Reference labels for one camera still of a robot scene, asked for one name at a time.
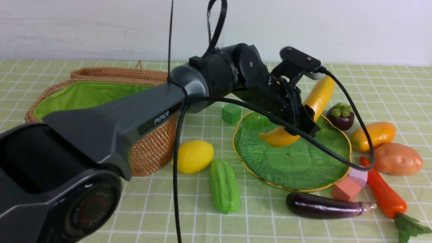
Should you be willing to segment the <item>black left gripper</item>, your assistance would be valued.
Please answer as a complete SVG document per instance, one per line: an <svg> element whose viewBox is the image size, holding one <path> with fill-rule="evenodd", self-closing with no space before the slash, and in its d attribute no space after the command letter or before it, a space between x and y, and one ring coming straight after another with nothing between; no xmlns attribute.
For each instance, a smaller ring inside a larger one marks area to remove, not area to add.
<svg viewBox="0 0 432 243"><path fill-rule="evenodd" d="M320 127L315 123L315 111L301 104L301 91L290 86L285 78L251 79L234 77L233 94L243 102L255 106L315 137Z"/></svg>

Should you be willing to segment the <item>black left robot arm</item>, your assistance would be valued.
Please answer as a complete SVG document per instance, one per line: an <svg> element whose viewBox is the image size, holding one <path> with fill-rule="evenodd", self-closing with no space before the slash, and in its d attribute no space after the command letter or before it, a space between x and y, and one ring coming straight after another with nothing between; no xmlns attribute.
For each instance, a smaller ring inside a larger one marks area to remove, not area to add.
<svg viewBox="0 0 432 243"><path fill-rule="evenodd" d="M75 243L115 211L131 149L176 113L232 93L289 134L315 137L315 112L297 81L321 62L293 47L269 72L255 46L214 49L174 68L168 82L89 109L53 112L1 134L1 242Z"/></svg>

